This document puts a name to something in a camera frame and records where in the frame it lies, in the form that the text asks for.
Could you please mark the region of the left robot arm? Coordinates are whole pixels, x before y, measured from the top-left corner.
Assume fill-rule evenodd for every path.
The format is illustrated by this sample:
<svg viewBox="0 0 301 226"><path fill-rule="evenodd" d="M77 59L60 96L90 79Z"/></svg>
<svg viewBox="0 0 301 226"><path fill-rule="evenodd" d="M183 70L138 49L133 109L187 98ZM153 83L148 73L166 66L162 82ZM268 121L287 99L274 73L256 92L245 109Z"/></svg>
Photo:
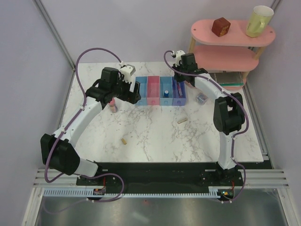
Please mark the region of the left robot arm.
<svg viewBox="0 0 301 226"><path fill-rule="evenodd" d="M89 123L106 107L118 98L136 104L141 96L140 83L135 80L135 67L124 65L119 69L105 67L100 79L86 90L84 103L70 120L53 134L44 134L40 140L42 161L66 175L84 175L93 185L103 181L103 173L98 171L96 162L79 157L75 150L78 139Z"/></svg>

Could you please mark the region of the blue cap stamp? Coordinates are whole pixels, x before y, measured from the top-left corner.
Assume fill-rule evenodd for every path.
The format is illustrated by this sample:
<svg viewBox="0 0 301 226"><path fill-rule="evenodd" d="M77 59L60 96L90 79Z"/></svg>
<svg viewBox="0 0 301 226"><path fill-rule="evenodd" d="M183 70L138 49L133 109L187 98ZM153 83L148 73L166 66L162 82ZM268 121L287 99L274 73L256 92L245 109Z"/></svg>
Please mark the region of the blue cap stamp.
<svg viewBox="0 0 301 226"><path fill-rule="evenodd" d="M169 98L169 91L168 91L168 90L165 90L165 91L164 91L163 97L164 97L164 98Z"/></svg>

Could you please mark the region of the light blue drawer bin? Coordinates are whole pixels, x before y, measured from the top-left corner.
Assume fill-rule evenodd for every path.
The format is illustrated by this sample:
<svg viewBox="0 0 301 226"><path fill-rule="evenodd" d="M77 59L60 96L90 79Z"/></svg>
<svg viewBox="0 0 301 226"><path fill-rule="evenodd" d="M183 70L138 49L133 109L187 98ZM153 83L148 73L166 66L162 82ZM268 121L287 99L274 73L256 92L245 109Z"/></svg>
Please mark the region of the light blue drawer bin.
<svg viewBox="0 0 301 226"><path fill-rule="evenodd" d="M136 77L136 81L140 83L139 94L141 99L135 104L137 106L147 105L147 76Z"/></svg>

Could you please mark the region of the purple drawer bin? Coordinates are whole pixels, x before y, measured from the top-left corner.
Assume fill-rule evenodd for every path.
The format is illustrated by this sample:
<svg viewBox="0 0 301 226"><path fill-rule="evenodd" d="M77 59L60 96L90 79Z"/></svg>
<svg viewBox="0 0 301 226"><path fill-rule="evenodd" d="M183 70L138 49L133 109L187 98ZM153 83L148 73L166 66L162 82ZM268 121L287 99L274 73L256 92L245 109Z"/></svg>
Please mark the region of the purple drawer bin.
<svg viewBox="0 0 301 226"><path fill-rule="evenodd" d="M186 92L184 82L177 82L174 78L172 78L172 89L172 106L184 106L186 104Z"/></svg>

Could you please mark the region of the pink drawer bin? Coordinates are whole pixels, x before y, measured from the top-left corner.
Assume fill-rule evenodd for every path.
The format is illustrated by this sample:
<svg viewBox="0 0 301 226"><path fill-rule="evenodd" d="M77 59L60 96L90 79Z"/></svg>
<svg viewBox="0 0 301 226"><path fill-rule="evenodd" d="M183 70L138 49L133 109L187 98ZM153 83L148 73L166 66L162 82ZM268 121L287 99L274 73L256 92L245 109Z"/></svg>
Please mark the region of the pink drawer bin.
<svg viewBox="0 0 301 226"><path fill-rule="evenodd" d="M160 78L148 76L147 79L147 104L160 105Z"/></svg>

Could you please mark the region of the clear paperclip box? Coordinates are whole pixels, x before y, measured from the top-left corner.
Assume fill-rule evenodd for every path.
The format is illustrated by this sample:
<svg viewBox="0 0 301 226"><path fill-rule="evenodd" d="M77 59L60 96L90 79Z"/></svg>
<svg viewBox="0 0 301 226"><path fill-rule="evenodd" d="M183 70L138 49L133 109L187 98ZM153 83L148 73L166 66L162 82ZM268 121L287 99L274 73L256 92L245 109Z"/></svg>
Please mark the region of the clear paperclip box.
<svg viewBox="0 0 301 226"><path fill-rule="evenodd" d="M208 100L208 97L206 95L204 95L203 93L199 93L196 97L196 101L200 104L200 105L204 105L206 103L206 101Z"/></svg>

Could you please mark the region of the cyan drawer bin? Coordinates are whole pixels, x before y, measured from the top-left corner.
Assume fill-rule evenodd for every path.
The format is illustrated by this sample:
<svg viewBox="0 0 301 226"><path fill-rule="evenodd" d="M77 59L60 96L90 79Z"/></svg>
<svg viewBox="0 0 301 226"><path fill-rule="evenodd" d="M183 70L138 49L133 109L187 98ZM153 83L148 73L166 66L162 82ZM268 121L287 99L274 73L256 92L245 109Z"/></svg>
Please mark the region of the cyan drawer bin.
<svg viewBox="0 0 301 226"><path fill-rule="evenodd" d="M160 105L171 106L173 102L172 77L160 77Z"/></svg>

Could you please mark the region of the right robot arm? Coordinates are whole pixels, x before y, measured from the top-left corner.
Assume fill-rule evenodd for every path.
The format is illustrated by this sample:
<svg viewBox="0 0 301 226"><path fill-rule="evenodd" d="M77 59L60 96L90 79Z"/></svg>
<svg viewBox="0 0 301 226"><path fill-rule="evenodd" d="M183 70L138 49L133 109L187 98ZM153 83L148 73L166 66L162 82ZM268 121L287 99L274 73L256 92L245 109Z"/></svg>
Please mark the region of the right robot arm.
<svg viewBox="0 0 301 226"><path fill-rule="evenodd" d="M231 94L219 85L203 68L198 68L193 53L186 54L179 50L172 52L175 59L172 66L174 79L177 82L186 81L199 89L206 97L214 101L213 122L220 133L220 153L218 165L222 170L215 174L216 182L227 185L232 180L229 171L237 164L234 158L234 138L239 134L242 125L249 122L243 107L240 93Z"/></svg>

